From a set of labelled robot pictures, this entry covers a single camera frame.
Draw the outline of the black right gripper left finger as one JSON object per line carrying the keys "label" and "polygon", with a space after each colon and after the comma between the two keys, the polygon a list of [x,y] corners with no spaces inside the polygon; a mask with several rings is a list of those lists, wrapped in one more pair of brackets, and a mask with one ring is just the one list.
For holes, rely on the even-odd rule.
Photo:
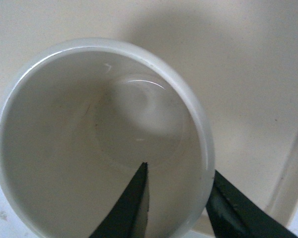
{"label": "black right gripper left finger", "polygon": [[142,163],[91,238],[144,238],[149,213],[148,164]]}

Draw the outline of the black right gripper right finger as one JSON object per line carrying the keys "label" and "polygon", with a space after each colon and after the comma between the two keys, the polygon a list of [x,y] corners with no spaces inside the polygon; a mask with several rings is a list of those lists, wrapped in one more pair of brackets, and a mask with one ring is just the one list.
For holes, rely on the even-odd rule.
{"label": "black right gripper right finger", "polygon": [[206,210],[217,238],[296,238],[218,171]]}

